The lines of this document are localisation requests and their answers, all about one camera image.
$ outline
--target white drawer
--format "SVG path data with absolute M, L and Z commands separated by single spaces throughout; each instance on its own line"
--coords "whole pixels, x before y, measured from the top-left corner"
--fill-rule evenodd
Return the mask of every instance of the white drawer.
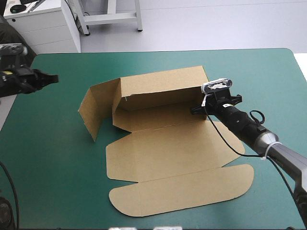
M 52 53 L 78 53 L 78 49 L 72 39 L 47 43 L 37 46 L 31 46 L 37 54 L 52 54 Z
M 72 39 L 66 25 L 21 33 L 29 46 Z
M 41 30 L 66 25 L 62 11 L 33 14 L 24 17 L 7 19 L 8 23 L 19 33 Z

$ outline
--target green table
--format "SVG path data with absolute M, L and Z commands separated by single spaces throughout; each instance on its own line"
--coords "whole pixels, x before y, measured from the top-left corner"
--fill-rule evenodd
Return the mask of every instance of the green table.
M 238 108 L 261 110 L 281 142 L 307 156 L 307 84 L 287 49 L 39 55 L 33 67 L 59 74 L 60 83 L 17 96 L 0 132 L 0 158 L 16 185 L 21 228 L 303 228 L 269 161 L 242 157 L 231 165 L 251 164 L 255 178 L 240 198 L 144 218 L 112 207 L 108 192 L 130 182 L 107 178 L 105 147 L 127 132 L 108 119 L 92 141 L 77 113 L 87 89 L 121 76 L 196 65 L 203 65 L 211 80 L 232 79 L 232 93 L 243 95 Z M 246 153 L 252 151 L 246 147 Z M 13 202 L 2 172 L 0 188 Z

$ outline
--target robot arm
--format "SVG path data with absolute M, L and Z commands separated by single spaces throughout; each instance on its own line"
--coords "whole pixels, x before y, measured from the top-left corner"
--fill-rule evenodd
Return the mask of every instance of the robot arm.
M 0 56 L 15 56 L 15 63 L 0 71 L 0 97 L 32 93 L 59 81 L 57 75 L 20 65 L 19 57 L 26 54 L 27 49 L 22 44 L 0 45 Z
M 287 148 L 279 142 L 278 136 L 264 127 L 250 112 L 238 110 L 234 105 L 242 102 L 241 95 L 231 96 L 229 79 L 219 79 L 203 84 L 204 101 L 191 109 L 192 114 L 216 116 L 232 133 L 246 143 L 261 157 L 270 157 L 294 181 L 294 200 L 307 227 L 307 158 Z

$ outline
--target white floor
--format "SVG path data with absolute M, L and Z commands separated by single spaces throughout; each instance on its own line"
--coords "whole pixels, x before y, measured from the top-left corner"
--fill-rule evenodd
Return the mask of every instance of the white floor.
M 90 14 L 103 0 L 83 0 Z M 286 47 L 307 77 L 307 0 L 140 0 L 144 30 L 136 23 L 91 26 L 82 52 L 169 51 Z M 134 9 L 118 0 L 117 11 Z M 1 98 L 0 130 L 15 96 Z

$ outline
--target cardboard box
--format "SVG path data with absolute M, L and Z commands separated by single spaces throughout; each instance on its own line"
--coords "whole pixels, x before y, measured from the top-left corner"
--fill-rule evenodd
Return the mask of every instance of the cardboard box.
M 253 181 L 249 165 L 221 168 L 238 155 L 203 115 L 202 66 L 123 77 L 90 87 L 80 106 L 84 124 L 97 138 L 104 118 L 131 132 L 106 148 L 110 179 L 138 182 L 110 191 L 112 204 L 130 216 L 148 216 L 233 199 Z M 242 143 L 220 122 L 226 140 Z

